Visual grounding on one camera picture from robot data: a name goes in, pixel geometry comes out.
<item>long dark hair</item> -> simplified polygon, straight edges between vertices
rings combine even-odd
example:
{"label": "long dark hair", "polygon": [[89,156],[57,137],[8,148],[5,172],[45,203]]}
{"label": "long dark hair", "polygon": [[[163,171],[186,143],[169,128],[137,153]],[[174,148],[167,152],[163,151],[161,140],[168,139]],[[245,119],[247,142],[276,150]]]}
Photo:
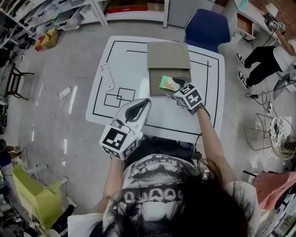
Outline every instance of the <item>long dark hair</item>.
{"label": "long dark hair", "polygon": [[175,188],[182,193],[182,200],[175,203],[169,219],[148,224],[141,218],[132,221],[139,211],[136,200],[123,208],[121,200],[112,197],[117,214],[102,236],[108,236],[116,227],[116,234],[121,237],[247,237],[252,205],[239,195],[235,183],[232,194],[225,190],[222,174],[214,163],[205,167],[198,165],[194,175],[185,170],[178,174],[182,182]]}

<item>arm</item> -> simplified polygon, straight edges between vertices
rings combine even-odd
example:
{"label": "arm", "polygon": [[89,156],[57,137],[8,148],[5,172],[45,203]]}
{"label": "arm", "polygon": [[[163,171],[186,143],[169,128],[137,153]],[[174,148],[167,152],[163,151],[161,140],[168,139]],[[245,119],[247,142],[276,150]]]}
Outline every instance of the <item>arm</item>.
{"label": "arm", "polygon": [[203,147],[207,161],[210,160],[219,168],[224,184],[235,180],[235,174],[224,157],[224,152],[220,140],[214,130],[214,127],[209,120],[208,114],[204,109],[197,110],[199,125],[203,135]]}
{"label": "arm", "polygon": [[281,32],[277,30],[275,30],[274,32],[277,35],[278,39],[282,42],[283,48],[287,51],[287,53],[290,54],[291,56],[296,56],[293,46],[288,43],[285,37],[282,36]]}
{"label": "arm", "polygon": [[103,213],[106,210],[110,198],[122,189],[123,184],[123,161],[115,157],[111,158],[111,163],[105,182],[103,198],[90,211],[90,213]]}

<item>white remote control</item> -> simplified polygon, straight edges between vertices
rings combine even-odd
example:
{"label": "white remote control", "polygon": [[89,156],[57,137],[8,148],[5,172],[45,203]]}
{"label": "white remote control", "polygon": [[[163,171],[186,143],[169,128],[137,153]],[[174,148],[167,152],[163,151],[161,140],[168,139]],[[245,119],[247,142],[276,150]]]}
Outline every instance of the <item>white remote control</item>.
{"label": "white remote control", "polygon": [[104,83],[105,83],[106,90],[108,91],[108,90],[113,89],[114,85],[113,85],[113,82],[112,82],[112,78],[111,78],[110,71],[109,71],[107,63],[101,65],[101,71],[102,71],[102,77],[103,77],[103,80],[104,80]]}

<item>concrete floor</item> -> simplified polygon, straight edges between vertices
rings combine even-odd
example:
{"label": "concrete floor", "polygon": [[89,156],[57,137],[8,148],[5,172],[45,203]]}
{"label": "concrete floor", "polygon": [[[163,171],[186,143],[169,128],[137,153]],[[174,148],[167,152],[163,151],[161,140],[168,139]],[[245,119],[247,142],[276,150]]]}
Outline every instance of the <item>concrete floor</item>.
{"label": "concrete floor", "polygon": [[[26,51],[19,64],[21,71],[35,72],[24,79],[22,95],[29,101],[10,98],[8,126],[3,138],[9,145],[19,144],[28,149],[29,167],[48,164],[49,169],[40,176],[49,184],[64,176],[69,181],[63,186],[79,204],[78,212],[86,212],[102,197],[110,159],[99,146],[104,127],[85,119],[89,94],[108,38],[112,35],[154,37],[183,41],[184,29],[169,26],[162,28],[153,22],[112,22],[109,27],[100,24],[86,25],[76,31],[62,33],[56,47],[36,52]],[[250,149],[244,135],[245,126],[255,126],[255,113],[264,113],[262,106],[245,97],[248,92],[237,78],[243,70],[236,59],[236,52],[248,56],[250,44],[226,44],[219,51],[225,57],[226,86],[224,116],[220,139],[226,159],[242,178],[242,171],[283,170],[282,160],[271,149],[255,152]],[[273,89],[279,77],[275,74],[250,91],[260,94]],[[66,87],[77,88],[62,107],[57,92]],[[273,101],[278,115],[290,121],[296,116],[296,94],[285,90]]]}

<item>pink cloth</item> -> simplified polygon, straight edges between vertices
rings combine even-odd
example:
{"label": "pink cloth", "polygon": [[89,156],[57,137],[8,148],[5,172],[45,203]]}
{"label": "pink cloth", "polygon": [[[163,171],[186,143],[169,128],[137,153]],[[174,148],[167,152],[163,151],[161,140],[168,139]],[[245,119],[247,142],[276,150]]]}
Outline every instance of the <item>pink cloth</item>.
{"label": "pink cloth", "polygon": [[280,196],[294,183],[296,172],[273,174],[262,172],[253,179],[260,209],[272,210]]}

